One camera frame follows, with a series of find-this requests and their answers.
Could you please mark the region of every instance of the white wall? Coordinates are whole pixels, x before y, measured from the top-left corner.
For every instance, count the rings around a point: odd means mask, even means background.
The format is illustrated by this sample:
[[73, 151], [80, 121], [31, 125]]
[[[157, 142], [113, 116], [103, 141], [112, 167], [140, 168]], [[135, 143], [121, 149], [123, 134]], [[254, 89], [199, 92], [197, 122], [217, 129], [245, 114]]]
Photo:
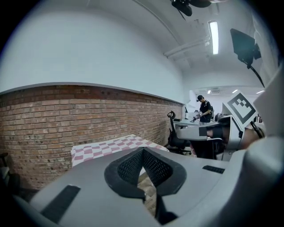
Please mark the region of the white wall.
[[[261, 60], [253, 66], [259, 72]], [[216, 56], [209, 64], [199, 65], [184, 72], [184, 89], [191, 90], [214, 86], [262, 87], [257, 76], [232, 53], [224, 57]]]
[[184, 102], [181, 72], [138, 28], [102, 11], [47, 4], [9, 41], [0, 61], [0, 93], [89, 84]]

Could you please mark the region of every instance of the checkered tablecloth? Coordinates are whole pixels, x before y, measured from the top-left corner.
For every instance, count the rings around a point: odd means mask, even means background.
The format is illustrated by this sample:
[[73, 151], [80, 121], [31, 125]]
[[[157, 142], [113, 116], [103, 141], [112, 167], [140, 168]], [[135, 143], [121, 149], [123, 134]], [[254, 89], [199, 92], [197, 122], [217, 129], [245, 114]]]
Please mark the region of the checkered tablecloth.
[[135, 147], [154, 147], [160, 150], [169, 151], [163, 146], [132, 134], [104, 142], [74, 146], [71, 150], [72, 167], [90, 159], [110, 155], [118, 151]]

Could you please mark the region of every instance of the fluorescent light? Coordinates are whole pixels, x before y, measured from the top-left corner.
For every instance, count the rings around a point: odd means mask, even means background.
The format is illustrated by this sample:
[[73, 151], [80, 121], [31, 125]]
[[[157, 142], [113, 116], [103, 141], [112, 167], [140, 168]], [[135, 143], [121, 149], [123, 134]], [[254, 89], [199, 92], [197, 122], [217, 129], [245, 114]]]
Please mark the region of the fluorescent light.
[[210, 22], [211, 36], [212, 36], [212, 45], [213, 45], [213, 54], [217, 55], [219, 53], [219, 33], [218, 33], [218, 23]]

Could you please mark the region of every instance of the person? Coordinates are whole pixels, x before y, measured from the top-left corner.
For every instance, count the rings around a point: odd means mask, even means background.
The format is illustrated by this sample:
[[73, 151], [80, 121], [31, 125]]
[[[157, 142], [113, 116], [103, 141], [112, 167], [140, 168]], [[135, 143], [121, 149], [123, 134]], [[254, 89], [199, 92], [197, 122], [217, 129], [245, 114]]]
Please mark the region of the person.
[[211, 119], [211, 104], [202, 95], [198, 95], [197, 102], [198, 101], [201, 102], [200, 112], [197, 115], [197, 117], [200, 118], [199, 125], [209, 124]]

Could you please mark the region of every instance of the brick wall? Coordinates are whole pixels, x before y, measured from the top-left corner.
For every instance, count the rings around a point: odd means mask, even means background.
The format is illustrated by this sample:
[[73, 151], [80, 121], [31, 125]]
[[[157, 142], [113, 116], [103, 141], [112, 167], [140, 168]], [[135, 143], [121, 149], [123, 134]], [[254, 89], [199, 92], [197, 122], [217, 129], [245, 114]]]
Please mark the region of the brick wall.
[[0, 96], [0, 152], [22, 187], [42, 188], [71, 168], [72, 146], [136, 134], [165, 145], [181, 104], [91, 86], [45, 86]]

